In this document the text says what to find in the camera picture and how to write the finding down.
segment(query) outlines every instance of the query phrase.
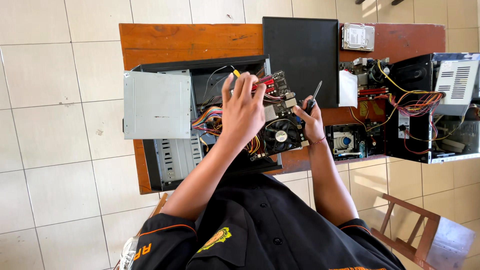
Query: cpu fan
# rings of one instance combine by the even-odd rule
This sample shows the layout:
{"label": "cpu fan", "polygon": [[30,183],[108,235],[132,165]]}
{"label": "cpu fan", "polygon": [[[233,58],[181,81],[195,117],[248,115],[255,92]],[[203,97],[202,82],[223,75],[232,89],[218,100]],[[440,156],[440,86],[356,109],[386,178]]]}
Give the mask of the cpu fan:
{"label": "cpu fan", "polygon": [[288,119],[277,120],[265,128],[265,142],[272,152],[291,149],[297,144],[297,129]]}

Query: black screwdriver handle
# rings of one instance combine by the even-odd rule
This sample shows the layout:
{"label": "black screwdriver handle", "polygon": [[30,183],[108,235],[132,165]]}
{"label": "black screwdriver handle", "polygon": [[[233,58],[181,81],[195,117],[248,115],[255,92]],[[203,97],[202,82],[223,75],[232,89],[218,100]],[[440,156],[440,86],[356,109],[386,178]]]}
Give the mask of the black screwdriver handle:
{"label": "black screwdriver handle", "polygon": [[305,109],[305,112],[310,115],[310,113],[312,112],[312,109],[313,107],[315,106],[315,100],[313,99],[309,99],[307,101],[307,108]]}

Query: screwdriver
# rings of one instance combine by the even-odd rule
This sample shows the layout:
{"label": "screwdriver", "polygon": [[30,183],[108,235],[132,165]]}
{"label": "screwdriver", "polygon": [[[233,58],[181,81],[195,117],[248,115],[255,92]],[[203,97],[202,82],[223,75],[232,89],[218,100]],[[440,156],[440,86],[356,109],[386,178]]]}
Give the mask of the screwdriver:
{"label": "screwdriver", "polygon": [[308,115],[310,115],[310,113],[312,112],[312,108],[315,105],[315,97],[317,96],[317,93],[318,93],[318,90],[320,89],[320,86],[322,86],[322,81],[320,81],[320,83],[318,84],[317,89],[315,90],[315,93],[313,94],[313,98],[309,99],[307,101],[307,109],[305,110],[305,112]]}

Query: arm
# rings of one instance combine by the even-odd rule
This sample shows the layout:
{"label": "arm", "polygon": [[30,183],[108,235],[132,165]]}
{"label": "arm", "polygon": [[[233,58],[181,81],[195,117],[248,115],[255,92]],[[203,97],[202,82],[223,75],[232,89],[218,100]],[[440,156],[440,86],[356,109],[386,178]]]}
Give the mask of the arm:
{"label": "arm", "polygon": [[237,79],[230,97],[232,80],[233,74],[230,74],[222,88],[222,133],[217,143],[177,187],[162,213],[195,221],[230,163],[265,124],[262,103],[266,85],[260,84],[252,98],[252,84],[258,78],[245,72]]}
{"label": "arm", "polygon": [[[309,96],[303,101],[303,108],[306,108],[307,101],[311,98]],[[305,135],[311,143],[325,138],[322,115],[317,104],[313,107],[311,116],[299,106],[295,106],[294,112],[305,121]],[[353,199],[336,170],[327,141],[310,146],[308,153],[317,212],[335,226],[358,218]]]}

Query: wooden table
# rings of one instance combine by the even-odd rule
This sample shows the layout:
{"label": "wooden table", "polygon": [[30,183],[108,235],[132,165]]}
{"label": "wooden table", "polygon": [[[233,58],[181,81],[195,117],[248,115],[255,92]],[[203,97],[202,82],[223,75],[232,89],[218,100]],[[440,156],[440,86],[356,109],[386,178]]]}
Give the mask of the wooden table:
{"label": "wooden table", "polygon": [[[367,24],[375,26],[375,51],[370,53],[340,51],[340,61],[358,57],[390,57],[395,63],[414,56],[445,51],[443,25]],[[262,25],[143,25],[120,24],[120,41],[125,70],[139,64],[187,61],[209,58],[263,54]],[[370,119],[385,121],[384,100],[368,103]],[[365,119],[361,107],[354,110],[360,121]],[[347,107],[323,109],[325,125],[355,123]],[[150,189],[145,153],[141,140],[133,140],[140,194]],[[307,149],[283,152],[283,169],[270,174],[305,171],[310,168]]]}

